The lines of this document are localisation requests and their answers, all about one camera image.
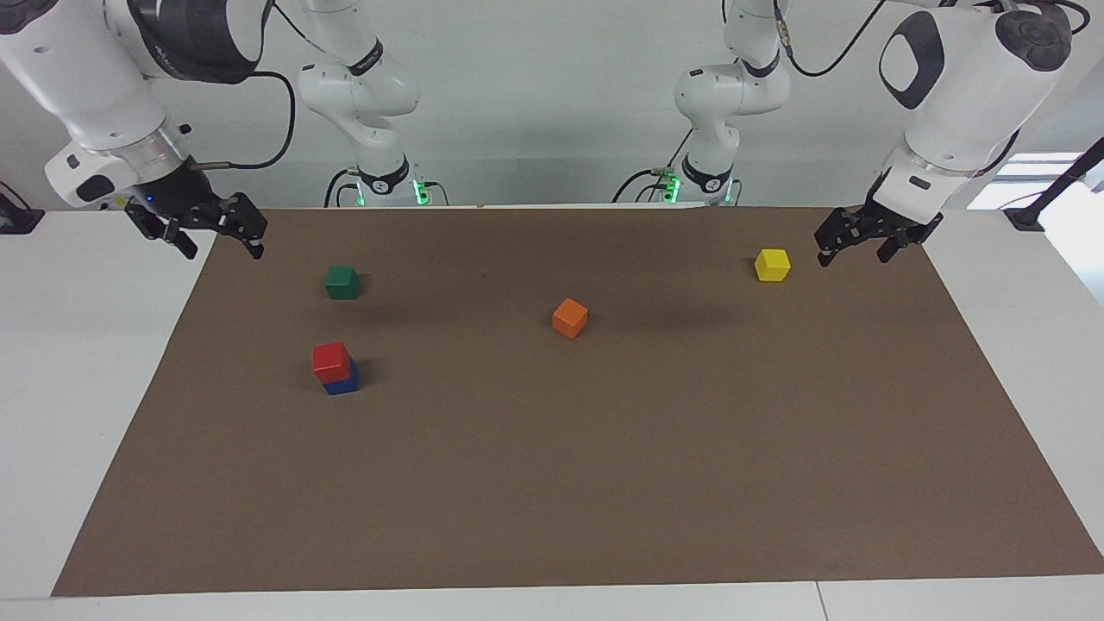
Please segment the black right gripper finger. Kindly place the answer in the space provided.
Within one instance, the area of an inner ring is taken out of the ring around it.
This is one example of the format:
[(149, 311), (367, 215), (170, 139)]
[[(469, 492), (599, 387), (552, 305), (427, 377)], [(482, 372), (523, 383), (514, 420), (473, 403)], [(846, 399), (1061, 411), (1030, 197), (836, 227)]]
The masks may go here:
[(254, 260), (259, 260), (265, 251), (263, 239), (268, 227), (268, 220), (261, 209), (243, 192), (233, 193), (229, 198), (216, 196), (214, 204), (216, 217), (213, 231), (217, 235), (237, 240)]
[(197, 259), (197, 243), (182, 231), (177, 221), (164, 223), (160, 217), (148, 211), (130, 211), (129, 219), (147, 240), (161, 240), (170, 248), (176, 248), (187, 260)]

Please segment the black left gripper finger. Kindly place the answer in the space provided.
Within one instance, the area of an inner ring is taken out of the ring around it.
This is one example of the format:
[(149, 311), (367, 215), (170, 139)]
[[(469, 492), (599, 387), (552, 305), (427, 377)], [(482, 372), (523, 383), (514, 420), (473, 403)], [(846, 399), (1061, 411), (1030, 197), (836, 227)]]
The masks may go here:
[(937, 228), (943, 222), (942, 215), (935, 215), (928, 224), (916, 224), (906, 228), (893, 228), (887, 233), (887, 240), (883, 241), (878, 251), (875, 251), (875, 256), (882, 264), (888, 264), (891, 260), (895, 257), (899, 251), (904, 250), (904, 248), (910, 248), (910, 245), (922, 245), (928, 236), (932, 235), (935, 228)]
[(864, 243), (872, 231), (872, 221), (861, 210), (832, 210), (813, 232), (818, 248), (818, 263), (828, 267), (847, 248)]

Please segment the red wooden block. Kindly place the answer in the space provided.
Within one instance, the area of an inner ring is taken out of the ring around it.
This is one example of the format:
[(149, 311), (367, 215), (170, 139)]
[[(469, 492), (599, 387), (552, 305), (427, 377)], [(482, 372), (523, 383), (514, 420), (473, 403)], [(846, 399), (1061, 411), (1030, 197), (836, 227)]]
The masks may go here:
[(311, 368), (320, 385), (339, 385), (354, 377), (354, 359), (344, 343), (319, 343), (311, 351)]

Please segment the orange wooden block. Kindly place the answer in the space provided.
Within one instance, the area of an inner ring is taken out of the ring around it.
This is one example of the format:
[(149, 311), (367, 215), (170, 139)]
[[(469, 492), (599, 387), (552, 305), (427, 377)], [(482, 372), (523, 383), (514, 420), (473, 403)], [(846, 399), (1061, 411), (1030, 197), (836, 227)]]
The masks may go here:
[(567, 339), (574, 339), (583, 331), (590, 318), (590, 310), (577, 299), (565, 298), (553, 310), (552, 329)]

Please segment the black stand with pole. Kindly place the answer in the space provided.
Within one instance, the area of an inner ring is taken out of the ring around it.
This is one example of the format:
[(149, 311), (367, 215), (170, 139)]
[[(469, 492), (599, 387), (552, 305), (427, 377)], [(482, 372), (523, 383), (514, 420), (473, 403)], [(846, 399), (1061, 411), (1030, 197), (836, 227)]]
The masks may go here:
[(1042, 212), (1073, 185), (1085, 185), (1093, 193), (1104, 192), (1104, 136), (1081, 154), (1052, 185), (1039, 192), (1031, 204), (1001, 211), (1018, 231), (1045, 232), (1040, 223)]

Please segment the black table clamp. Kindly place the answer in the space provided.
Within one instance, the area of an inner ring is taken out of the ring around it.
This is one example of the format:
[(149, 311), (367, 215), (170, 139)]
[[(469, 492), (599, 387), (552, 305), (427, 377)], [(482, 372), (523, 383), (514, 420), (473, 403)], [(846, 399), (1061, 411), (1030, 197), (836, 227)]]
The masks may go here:
[(45, 215), (28, 204), (11, 185), (0, 180), (0, 235), (28, 235)]

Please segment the brown table mat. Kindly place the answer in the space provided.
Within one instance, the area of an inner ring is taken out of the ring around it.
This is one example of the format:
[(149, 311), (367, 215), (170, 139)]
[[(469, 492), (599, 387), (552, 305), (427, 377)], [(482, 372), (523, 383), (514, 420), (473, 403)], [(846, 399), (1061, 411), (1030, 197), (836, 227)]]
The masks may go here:
[(794, 208), (267, 217), (263, 259), (210, 248), (55, 596), (1104, 573), (921, 248), (822, 269)]

